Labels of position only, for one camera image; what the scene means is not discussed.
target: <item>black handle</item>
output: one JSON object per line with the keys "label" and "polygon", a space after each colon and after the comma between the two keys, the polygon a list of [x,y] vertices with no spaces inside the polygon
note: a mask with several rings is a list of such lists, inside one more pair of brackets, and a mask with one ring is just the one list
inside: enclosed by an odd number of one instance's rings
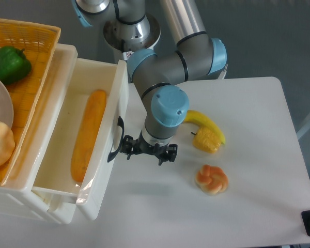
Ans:
{"label": "black handle", "polygon": [[116,157],[116,155],[118,154],[118,152],[120,150],[120,147],[122,146],[123,137],[124,137],[124,121],[123,121],[122,117],[120,117],[120,116],[118,116],[117,125],[122,128],[122,135],[121,135],[121,138],[119,141],[118,148],[115,151],[109,153],[107,162],[112,161]]}

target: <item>gray floor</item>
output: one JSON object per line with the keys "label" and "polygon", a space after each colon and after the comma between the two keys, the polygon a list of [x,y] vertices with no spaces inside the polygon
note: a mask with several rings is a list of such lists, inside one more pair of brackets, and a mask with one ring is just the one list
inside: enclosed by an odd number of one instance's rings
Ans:
{"label": "gray floor", "polygon": [[[157,54],[173,52],[175,44],[159,1],[146,2],[147,12],[161,25]],[[209,36],[220,38],[227,48],[226,78],[277,77],[297,129],[310,111],[310,0],[196,3]],[[79,57],[114,62],[102,36],[103,23],[83,28],[68,0],[0,0],[0,18],[59,26],[59,42],[76,46]],[[310,176],[310,131],[300,139],[300,146]]]}

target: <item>woven basket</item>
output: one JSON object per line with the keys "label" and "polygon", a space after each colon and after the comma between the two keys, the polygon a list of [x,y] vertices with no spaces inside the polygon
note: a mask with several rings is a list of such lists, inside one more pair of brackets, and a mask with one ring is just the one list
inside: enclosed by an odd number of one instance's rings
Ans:
{"label": "woven basket", "polygon": [[0,19],[0,47],[12,45],[25,49],[24,54],[32,65],[24,79],[6,86],[14,107],[15,150],[6,164],[0,167],[0,185],[7,181],[31,123],[37,101],[60,37],[61,29],[54,26]]}

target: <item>knotted bread roll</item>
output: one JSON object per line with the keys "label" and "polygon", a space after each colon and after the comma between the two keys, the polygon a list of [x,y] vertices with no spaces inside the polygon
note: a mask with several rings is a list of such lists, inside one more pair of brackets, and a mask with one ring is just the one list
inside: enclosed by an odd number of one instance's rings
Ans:
{"label": "knotted bread roll", "polygon": [[224,192],[228,187],[228,178],[217,166],[205,164],[195,175],[195,182],[207,194]]}

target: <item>white table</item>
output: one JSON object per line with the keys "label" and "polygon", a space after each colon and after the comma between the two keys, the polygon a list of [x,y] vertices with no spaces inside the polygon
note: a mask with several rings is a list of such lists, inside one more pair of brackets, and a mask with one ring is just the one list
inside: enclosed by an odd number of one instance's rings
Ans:
{"label": "white table", "polygon": [[[186,82],[190,108],[224,131],[216,154],[192,146],[183,124],[173,138],[174,163],[119,154],[100,209],[69,225],[0,215],[2,247],[257,247],[310,243],[301,212],[310,210],[310,181],[280,82],[272,77]],[[146,113],[130,85],[126,134],[137,138]],[[221,167],[225,193],[208,196],[193,177],[203,164]]]}

